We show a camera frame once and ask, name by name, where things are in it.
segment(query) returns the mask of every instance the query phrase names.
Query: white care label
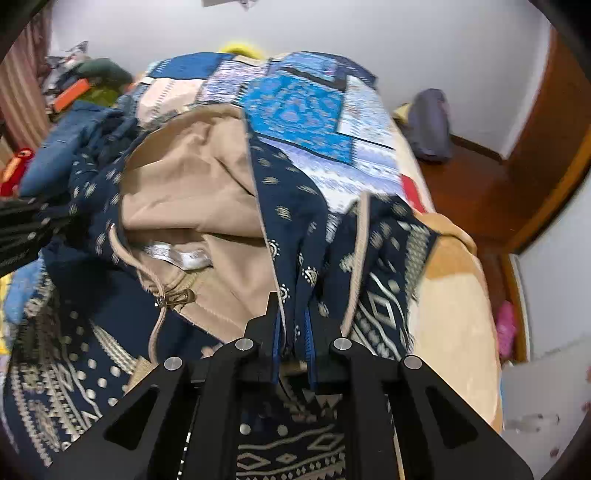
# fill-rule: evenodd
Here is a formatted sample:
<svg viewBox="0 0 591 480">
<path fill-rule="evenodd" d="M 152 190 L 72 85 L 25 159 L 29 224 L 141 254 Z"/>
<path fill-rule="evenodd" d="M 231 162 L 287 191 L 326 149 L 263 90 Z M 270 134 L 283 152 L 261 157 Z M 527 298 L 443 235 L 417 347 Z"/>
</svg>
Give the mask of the white care label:
<svg viewBox="0 0 591 480">
<path fill-rule="evenodd" d="M 192 252 L 179 252 L 175 250 L 172 245 L 164 242 L 153 242 L 141 247 L 142 251 L 147 253 L 152 258 L 164 260 L 172 263 L 184 271 L 201 270 L 209 267 L 212 264 L 212 259 L 209 258 L 207 252 L 201 248 Z"/>
</svg>

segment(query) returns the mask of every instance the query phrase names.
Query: drawstring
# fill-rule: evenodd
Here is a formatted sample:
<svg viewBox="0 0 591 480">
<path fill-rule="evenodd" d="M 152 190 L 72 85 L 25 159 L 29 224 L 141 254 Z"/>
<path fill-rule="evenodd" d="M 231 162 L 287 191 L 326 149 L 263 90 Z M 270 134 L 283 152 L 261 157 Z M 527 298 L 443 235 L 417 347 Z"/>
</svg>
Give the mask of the drawstring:
<svg viewBox="0 0 591 480">
<path fill-rule="evenodd" d="M 111 248 L 115 255 L 117 255 L 121 260 L 123 260 L 128 265 L 137 268 L 140 272 L 146 275 L 156 288 L 158 289 L 158 299 L 160 301 L 157 302 L 157 306 L 160 307 L 160 314 L 158 315 L 158 320 L 156 320 L 156 324 L 152 329 L 152 333 L 150 333 L 150 341 L 148 342 L 148 354 L 150 356 L 150 362 L 154 365 L 158 364 L 158 359 L 156 356 L 156 341 L 158 340 L 158 334 L 162 325 L 164 323 L 164 318 L 166 317 L 166 301 L 162 301 L 161 299 L 166 299 L 166 295 L 164 293 L 164 286 L 162 285 L 161 281 L 158 279 L 156 274 L 151 271 L 148 267 L 146 267 L 142 262 L 137 260 L 131 253 L 129 253 L 125 247 L 119 242 L 119 238 L 117 238 L 117 231 L 115 224 L 111 224 L 109 227 L 109 243 L 111 244 Z"/>
</svg>

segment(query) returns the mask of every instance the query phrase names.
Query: gray bag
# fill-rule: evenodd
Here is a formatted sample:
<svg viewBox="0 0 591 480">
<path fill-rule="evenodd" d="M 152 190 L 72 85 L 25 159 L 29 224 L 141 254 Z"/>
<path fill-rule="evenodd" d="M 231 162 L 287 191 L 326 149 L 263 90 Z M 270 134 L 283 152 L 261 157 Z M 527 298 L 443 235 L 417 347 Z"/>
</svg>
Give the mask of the gray bag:
<svg viewBox="0 0 591 480">
<path fill-rule="evenodd" d="M 429 88 L 415 97 L 402 133 L 417 158 L 442 163 L 452 157 L 447 112 L 447 100 L 441 90 Z"/>
</svg>

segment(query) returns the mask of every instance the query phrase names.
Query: beige blanket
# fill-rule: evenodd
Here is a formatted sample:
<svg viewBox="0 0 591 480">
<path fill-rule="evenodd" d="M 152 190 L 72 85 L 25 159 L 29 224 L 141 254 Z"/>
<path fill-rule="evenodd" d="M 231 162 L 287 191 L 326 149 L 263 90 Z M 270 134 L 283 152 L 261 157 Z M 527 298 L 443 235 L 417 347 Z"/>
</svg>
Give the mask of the beige blanket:
<svg viewBox="0 0 591 480">
<path fill-rule="evenodd" d="M 423 358 L 497 432 L 502 429 L 495 324 L 476 245 L 438 213 L 417 214 L 441 234 L 411 305 L 414 354 Z"/>
</svg>

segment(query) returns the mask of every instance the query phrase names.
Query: metal screw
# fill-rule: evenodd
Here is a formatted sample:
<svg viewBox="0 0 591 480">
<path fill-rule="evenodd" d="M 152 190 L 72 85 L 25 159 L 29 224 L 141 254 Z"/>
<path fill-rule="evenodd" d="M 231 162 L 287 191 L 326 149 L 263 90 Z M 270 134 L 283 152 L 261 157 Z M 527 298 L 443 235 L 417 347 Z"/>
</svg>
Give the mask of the metal screw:
<svg viewBox="0 0 591 480">
<path fill-rule="evenodd" d="M 250 350 L 252 347 L 254 347 L 255 342 L 250 340 L 250 338 L 241 338 L 240 340 L 236 341 L 235 345 L 236 348 L 245 352 L 246 350 Z"/>
<path fill-rule="evenodd" d="M 164 368 L 172 372 L 181 368 L 182 364 L 183 361 L 179 357 L 171 356 L 164 361 Z"/>
<path fill-rule="evenodd" d="M 404 359 L 404 365 L 410 370 L 418 370 L 423 366 L 423 361 L 414 355 L 409 355 Z"/>
<path fill-rule="evenodd" d="M 349 350 L 353 344 L 348 338 L 337 338 L 333 345 L 337 350 Z"/>
</svg>

